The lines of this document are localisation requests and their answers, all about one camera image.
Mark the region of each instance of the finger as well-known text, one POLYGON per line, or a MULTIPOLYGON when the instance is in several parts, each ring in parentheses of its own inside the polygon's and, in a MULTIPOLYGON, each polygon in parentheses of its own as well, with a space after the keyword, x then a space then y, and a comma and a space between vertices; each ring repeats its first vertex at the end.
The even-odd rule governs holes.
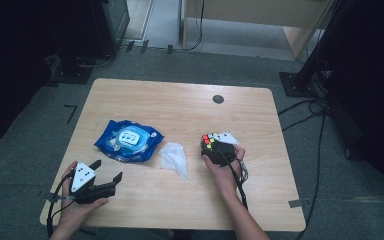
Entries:
POLYGON ((92 203, 93 209, 98 209, 109 202, 108 198, 99 198, 92 203))
POLYGON ((213 164, 211 159, 207 155, 202 155, 202 157, 204 158, 205 165, 207 166, 207 168, 209 168, 211 171, 214 171, 216 166, 213 164))
POLYGON ((243 160, 245 156, 245 148, 241 148, 238 145, 233 145, 233 148, 235 148, 236 151, 236 158, 243 160))
MULTIPOLYGON (((64 174, 63 174, 63 177, 64 178, 65 176, 67 176, 71 171, 73 171, 73 169, 75 169, 77 166, 77 161, 74 161, 70 166, 68 166, 67 170, 65 170, 64 174)), ((63 195, 68 195, 70 194, 70 182, 71 182, 71 179, 70 178, 67 178, 63 185, 62 185, 62 194, 63 195)))
POLYGON ((241 167, 239 165, 239 161, 233 161, 230 165, 235 170, 236 174, 241 176, 241 167))
POLYGON ((77 161, 74 161, 73 163, 68 166, 68 168, 65 170, 64 174, 62 174, 62 178, 64 178, 67 174, 69 174, 74 168, 77 166, 77 161))

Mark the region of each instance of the gray carpet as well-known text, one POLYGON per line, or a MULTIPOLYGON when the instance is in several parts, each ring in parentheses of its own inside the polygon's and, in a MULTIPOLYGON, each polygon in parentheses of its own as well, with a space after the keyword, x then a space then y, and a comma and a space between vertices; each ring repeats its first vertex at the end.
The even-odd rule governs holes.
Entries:
MULTIPOLYGON (((47 237, 45 226, 39 223, 44 201, 36 195, 49 190, 96 78, 264 87, 272 90, 278 110, 303 100, 287 98, 278 77, 280 71, 298 72, 303 65, 300 62, 124 50, 107 66, 94 69, 86 85, 43 87, 0 140, 0 239, 47 237), (72 108, 65 105, 78 106, 71 120, 72 108)), ((282 127, 309 114, 307 105, 299 106, 281 115, 282 127)), ((284 132, 299 195, 308 203, 316 184, 321 120, 311 118, 284 132)), ((304 209, 306 216, 309 209, 304 209)), ((298 235, 269 234, 273 239, 295 239, 298 235)), ((75 239, 93 237, 78 233, 75 239)), ((384 239, 384 177, 367 162, 345 158, 339 132, 329 116, 323 132, 318 198, 302 239, 384 239)))

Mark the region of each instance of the person's left hand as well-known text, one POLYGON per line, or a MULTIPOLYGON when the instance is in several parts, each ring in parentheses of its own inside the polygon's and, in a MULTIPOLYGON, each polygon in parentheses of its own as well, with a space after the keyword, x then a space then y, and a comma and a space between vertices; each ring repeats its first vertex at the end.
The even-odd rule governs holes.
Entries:
MULTIPOLYGON (((69 174, 71 170, 76 168, 76 166, 77 166, 77 162, 75 161, 67 168, 62 178, 64 178, 67 174, 69 174)), ((70 189, 71 181, 72 181, 71 178, 68 178, 67 180, 64 181, 62 185, 62 196, 68 196, 70 194, 69 189, 70 189)), ((72 200, 61 201, 61 209, 69 205, 71 201, 72 200)), ((98 209, 107 203, 108 203, 107 198, 97 199, 95 202, 91 204, 77 204, 75 202, 72 203, 70 206, 68 206, 67 208, 61 211, 58 227, 52 236, 61 233, 61 231, 63 231, 63 233, 65 234, 69 233, 69 235, 74 234, 77 230, 79 230, 82 227, 84 221, 89 216, 89 214, 93 212, 93 210, 98 209)))

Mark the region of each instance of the hand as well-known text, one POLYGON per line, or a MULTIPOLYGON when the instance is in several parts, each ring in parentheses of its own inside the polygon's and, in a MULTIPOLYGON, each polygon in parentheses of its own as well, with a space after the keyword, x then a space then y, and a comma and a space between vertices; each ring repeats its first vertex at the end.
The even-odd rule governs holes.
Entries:
MULTIPOLYGON (((64 172, 62 178, 76 168, 77 162, 73 162, 67 170, 64 172)), ((64 181, 62 185, 62 195, 68 196, 70 194, 70 182, 71 178, 68 178, 64 181)), ((72 200, 63 200, 61 201, 61 209, 68 206, 72 200)), ((81 228, 86 218, 89 216, 93 210, 100 208, 101 206, 108 203, 107 198, 97 199, 91 204, 77 204, 76 202, 72 203, 70 206, 61 211, 60 220, 58 227, 54 234, 52 234, 53 239, 69 239, 77 230, 81 228)))
MULTIPOLYGON (((236 158, 243 159, 245 156, 245 149, 241 148, 237 145, 233 145, 236 151, 236 158)), ((211 162, 211 159, 207 155, 203 155, 205 165, 210 169, 213 173, 217 185, 217 189, 222 195, 222 197, 232 197, 236 196, 236 188, 237 184, 235 178, 233 177, 232 171, 229 166, 219 167, 214 165, 211 162)), ((241 167, 239 165, 239 161, 231 162, 232 168, 236 171, 238 177, 241 176, 241 167)))

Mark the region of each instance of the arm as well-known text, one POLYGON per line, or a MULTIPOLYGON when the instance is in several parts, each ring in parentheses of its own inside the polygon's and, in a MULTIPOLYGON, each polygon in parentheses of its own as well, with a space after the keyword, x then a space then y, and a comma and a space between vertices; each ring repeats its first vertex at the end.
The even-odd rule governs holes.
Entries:
MULTIPOLYGON (((76 166, 77 166, 77 162, 73 162, 64 172, 63 177, 69 174, 70 171, 74 169, 76 166)), ((63 196, 68 196, 70 194, 69 192, 70 181, 71 179, 67 179, 62 185, 63 196)), ((70 200, 63 200, 61 202, 61 209, 68 206, 70 203, 71 203, 70 200)), ((107 198, 97 199, 95 202, 91 204, 77 204, 75 202, 72 203, 66 209, 61 211, 61 216, 60 216, 58 226, 55 229, 50 239, 52 240, 70 239, 77 232, 77 230, 81 228, 81 226, 83 225, 84 221, 89 216, 89 214, 92 213, 93 210, 100 208, 106 203, 108 203, 107 198)))
MULTIPOLYGON (((234 145, 236 150, 236 157, 243 159, 245 155, 245 149, 234 145)), ((267 234, 257 224, 248 210, 242 205, 237 193, 236 193, 236 182, 233 178, 232 171, 228 166, 219 167, 214 165, 208 156, 203 156, 205 165, 213 173, 217 189, 220 196, 227 206, 229 215, 233 221, 233 226, 238 239, 269 239, 267 234)), ((233 169, 237 172, 238 176, 241 175, 240 166, 238 161, 231 163, 233 169)))

